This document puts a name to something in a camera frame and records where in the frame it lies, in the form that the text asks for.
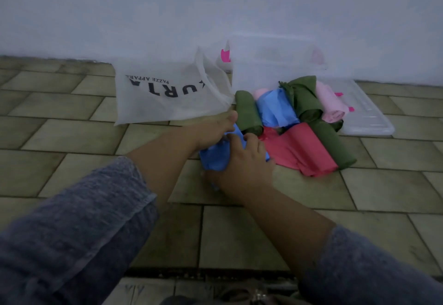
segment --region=pile of clothes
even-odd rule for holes
[[[348,108],[316,76],[279,82],[275,90],[258,89],[254,95],[235,93],[238,120],[235,134],[253,133],[266,146],[277,165],[307,176],[321,176],[350,167],[357,160],[341,142],[337,132]],[[246,142],[241,138],[243,147]],[[222,171],[229,162],[229,142],[200,151],[203,168]]]

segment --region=hand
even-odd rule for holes
[[[251,191],[272,187],[272,171],[275,162],[266,162],[264,143],[257,136],[247,133],[244,136],[246,148],[243,149],[240,137],[228,134],[230,140],[230,159],[224,171],[207,171],[206,179],[217,185],[231,198],[242,201],[242,196]]]
[[[195,140],[195,151],[204,150],[217,144],[223,138],[225,132],[234,131],[237,118],[237,112],[230,111],[228,117],[187,126],[188,133]]]

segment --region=pink rolled cloth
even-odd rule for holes
[[[263,95],[264,93],[267,93],[268,91],[270,91],[270,89],[268,89],[268,88],[261,88],[261,89],[254,91],[254,100],[258,100],[261,95]]]
[[[328,85],[317,80],[315,92],[323,106],[322,119],[325,122],[335,123],[343,119],[349,112],[349,108],[335,95]]]

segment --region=red folded shirt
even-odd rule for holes
[[[277,165],[300,170],[304,175],[317,177],[338,168],[307,123],[296,124],[280,136],[274,129],[265,128],[259,139]]]

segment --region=blue folded shirt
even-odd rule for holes
[[[243,134],[234,124],[235,131],[232,132],[240,137],[241,145],[246,147],[246,141],[243,139]],[[229,162],[230,157],[230,142],[229,140],[221,140],[216,145],[208,147],[206,150],[200,151],[200,160],[205,170],[223,171]],[[266,161],[269,159],[269,154],[266,152]]]
[[[264,93],[255,103],[264,126],[290,128],[300,123],[294,108],[287,100],[283,88]]]

